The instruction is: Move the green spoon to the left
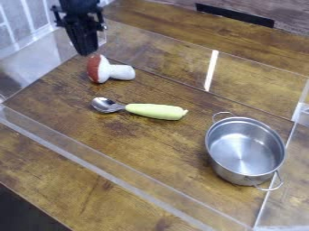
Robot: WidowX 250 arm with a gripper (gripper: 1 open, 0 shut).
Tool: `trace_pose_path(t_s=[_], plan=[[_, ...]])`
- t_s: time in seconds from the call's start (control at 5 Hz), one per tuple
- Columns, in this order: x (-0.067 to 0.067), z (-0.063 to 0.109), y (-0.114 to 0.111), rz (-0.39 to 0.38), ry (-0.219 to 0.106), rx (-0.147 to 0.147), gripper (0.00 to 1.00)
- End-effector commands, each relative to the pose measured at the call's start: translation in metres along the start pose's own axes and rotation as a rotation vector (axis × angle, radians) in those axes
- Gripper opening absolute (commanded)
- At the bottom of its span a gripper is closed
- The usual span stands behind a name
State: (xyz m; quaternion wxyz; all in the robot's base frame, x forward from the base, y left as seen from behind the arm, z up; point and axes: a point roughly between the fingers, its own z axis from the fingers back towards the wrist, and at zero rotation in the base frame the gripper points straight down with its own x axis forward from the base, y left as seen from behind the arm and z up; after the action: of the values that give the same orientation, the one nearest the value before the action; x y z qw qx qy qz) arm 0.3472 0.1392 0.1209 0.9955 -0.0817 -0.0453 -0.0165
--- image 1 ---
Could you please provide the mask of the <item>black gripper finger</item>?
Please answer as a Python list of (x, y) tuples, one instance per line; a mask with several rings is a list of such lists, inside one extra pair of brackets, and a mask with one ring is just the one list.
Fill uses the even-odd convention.
[(98, 50), (97, 29), (91, 24), (68, 24), (66, 30), (74, 48), (80, 56), (87, 56)]

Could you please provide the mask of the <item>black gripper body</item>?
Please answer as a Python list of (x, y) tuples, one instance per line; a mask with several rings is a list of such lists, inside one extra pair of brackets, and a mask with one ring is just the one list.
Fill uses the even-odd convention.
[(106, 20), (103, 17), (103, 7), (101, 0), (58, 0), (59, 5), (51, 6), (55, 14), (56, 25), (64, 27), (68, 19), (88, 19), (90, 14), (97, 14), (95, 21), (99, 31), (106, 29)]

